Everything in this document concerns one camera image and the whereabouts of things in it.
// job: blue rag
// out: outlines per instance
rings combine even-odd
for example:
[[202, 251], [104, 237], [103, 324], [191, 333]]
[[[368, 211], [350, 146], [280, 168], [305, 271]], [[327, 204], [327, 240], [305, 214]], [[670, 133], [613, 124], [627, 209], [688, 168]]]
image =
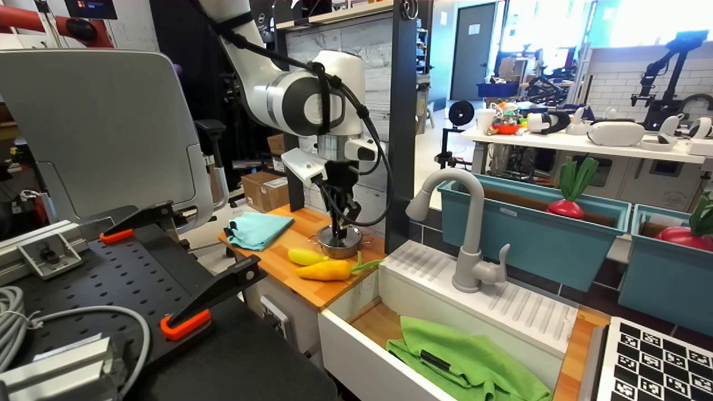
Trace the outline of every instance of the blue rag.
[[275, 214], [244, 214], [230, 221], [225, 227], [228, 240], [235, 248], [245, 250], [265, 250], [269, 242], [280, 235], [293, 224], [293, 219], [287, 216], [275, 216]]

